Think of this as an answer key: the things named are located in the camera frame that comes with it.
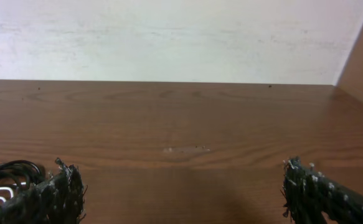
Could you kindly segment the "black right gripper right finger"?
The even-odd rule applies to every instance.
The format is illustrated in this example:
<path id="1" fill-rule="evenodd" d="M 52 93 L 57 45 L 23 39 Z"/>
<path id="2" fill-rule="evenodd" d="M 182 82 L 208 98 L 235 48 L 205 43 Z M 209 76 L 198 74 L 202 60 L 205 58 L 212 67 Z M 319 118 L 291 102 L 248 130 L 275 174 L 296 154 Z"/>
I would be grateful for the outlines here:
<path id="1" fill-rule="evenodd" d="M 283 170 L 285 218 L 295 224 L 326 223 L 326 214 L 336 223 L 363 224 L 363 195 L 315 171 L 313 163 L 302 166 L 299 157 L 284 161 Z"/>

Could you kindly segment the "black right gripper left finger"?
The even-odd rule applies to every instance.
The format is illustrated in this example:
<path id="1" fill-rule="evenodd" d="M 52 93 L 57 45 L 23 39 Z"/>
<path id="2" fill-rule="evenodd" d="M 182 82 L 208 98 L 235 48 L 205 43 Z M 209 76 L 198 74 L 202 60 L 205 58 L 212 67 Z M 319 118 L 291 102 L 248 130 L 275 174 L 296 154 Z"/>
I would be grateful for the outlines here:
<path id="1" fill-rule="evenodd" d="M 0 224 L 79 224 L 85 189 L 79 170 L 60 158 L 60 172 L 0 205 Z"/>

